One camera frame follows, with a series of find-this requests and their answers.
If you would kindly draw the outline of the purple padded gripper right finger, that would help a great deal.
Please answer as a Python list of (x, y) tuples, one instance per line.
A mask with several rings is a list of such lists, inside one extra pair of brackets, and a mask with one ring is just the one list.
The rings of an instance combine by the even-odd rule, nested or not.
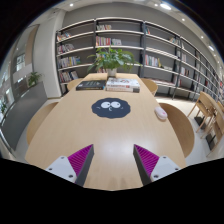
[(169, 157), (159, 157), (138, 145), (134, 145), (133, 155), (143, 185), (148, 185), (180, 170), (180, 167)]

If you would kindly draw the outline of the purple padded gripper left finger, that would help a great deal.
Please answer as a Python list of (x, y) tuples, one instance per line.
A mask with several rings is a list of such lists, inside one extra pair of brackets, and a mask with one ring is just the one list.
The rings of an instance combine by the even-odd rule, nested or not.
[(94, 146), (86, 146), (66, 157), (59, 156), (46, 171), (68, 180), (79, 186), (83, 186), (94, 156)]

